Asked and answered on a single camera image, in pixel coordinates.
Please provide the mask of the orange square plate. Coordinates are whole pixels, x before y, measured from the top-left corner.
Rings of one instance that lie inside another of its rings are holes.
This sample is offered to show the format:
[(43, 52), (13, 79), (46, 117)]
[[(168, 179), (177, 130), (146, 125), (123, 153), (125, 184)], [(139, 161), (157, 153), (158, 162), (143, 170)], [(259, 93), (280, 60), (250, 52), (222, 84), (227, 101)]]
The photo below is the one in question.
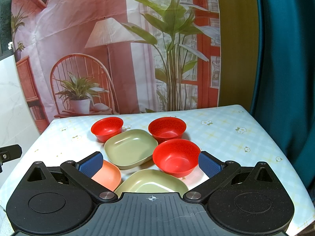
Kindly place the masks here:
[(111, 191), (115, 191), (121, 183), (121, 172), (114, 164), (103, 160), (103, 166), (92, 177), (94, 181)]

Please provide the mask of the teal curtain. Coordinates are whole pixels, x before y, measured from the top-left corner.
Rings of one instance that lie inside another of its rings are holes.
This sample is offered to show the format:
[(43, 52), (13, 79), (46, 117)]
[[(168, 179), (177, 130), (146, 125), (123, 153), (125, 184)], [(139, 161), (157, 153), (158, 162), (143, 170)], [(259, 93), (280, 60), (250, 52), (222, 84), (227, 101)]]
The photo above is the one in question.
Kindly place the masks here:
[(314, 0), (257, 0), (259, 61), (251, 113), (307, 189), (314, 186)]

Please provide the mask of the floral checked tablecloth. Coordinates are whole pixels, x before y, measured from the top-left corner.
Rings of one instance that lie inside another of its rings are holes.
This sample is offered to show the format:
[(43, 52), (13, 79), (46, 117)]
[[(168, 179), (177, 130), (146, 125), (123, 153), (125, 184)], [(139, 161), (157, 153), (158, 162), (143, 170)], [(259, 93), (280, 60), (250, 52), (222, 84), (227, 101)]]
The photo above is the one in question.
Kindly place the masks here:
[[(175, 112), (123, 114), (123, 130), (147, 130), (160, 117), (177, 117), (186, 123), (184, 139), (221, 161), (234, 160), (242, 166), (266, 161), (291, 197), (295, 213), (287, 230), (296, 235), (314, 221), (314, 206), (309, 194), (284, 153), (260, 124), (240, 105)], [(91, 133), (99, 116), (55, 119), (23, 152), (14, 170), (1, 187), (1, 211), (17, 184), (35, 161), (58, 166), (66, 160), (78, 161), (104, 146)]]

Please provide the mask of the red bowl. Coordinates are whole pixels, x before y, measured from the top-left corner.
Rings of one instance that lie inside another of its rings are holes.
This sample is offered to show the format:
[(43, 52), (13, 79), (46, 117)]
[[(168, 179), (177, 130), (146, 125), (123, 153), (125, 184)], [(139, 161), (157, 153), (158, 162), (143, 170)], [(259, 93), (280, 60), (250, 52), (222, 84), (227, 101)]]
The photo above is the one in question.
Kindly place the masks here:
[(153, 151), (153, 162), (163, 172), (180, 178), (190, 174), (198, 165), (200, 148), (185, 139), (167, 140)]
[(107, 117), (95, 122), (91, 127), (91, 133), (98, 141), (105, 143), (111, 137), (122, 133), (123, 120), (119, 117)]
[(158, 144), (161, 144), (167, 140), (182, 138), (186, 131), (186, 123), (176, 117), (161, 117), (149, 124), (148, 131)]

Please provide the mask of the printed room backdrop cloth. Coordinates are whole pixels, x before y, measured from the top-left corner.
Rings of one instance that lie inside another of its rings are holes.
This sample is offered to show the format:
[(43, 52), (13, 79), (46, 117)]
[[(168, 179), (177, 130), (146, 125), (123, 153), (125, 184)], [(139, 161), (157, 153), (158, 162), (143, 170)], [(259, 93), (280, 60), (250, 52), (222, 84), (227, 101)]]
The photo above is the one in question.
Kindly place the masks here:
[(218, 105), (218, 0), (12, 0), (11, 28), (39, 132), (56, 118)]

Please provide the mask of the green square plate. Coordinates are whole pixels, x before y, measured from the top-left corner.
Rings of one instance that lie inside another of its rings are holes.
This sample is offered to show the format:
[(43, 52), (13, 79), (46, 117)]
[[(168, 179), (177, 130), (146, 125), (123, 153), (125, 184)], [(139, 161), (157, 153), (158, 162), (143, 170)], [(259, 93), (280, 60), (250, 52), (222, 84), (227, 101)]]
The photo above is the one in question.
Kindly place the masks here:
[(114, 192), (167, 193), (178, 192), (181, 196), (188, 191), (184, 182), (176, 177), (154, 169), (143, 169), (129, 176)]
[(157, 146), (157, 140), (147, 131), (131, 129), (107, 140), (104, 150), (111, 163), (126, 170), (149, 161)]

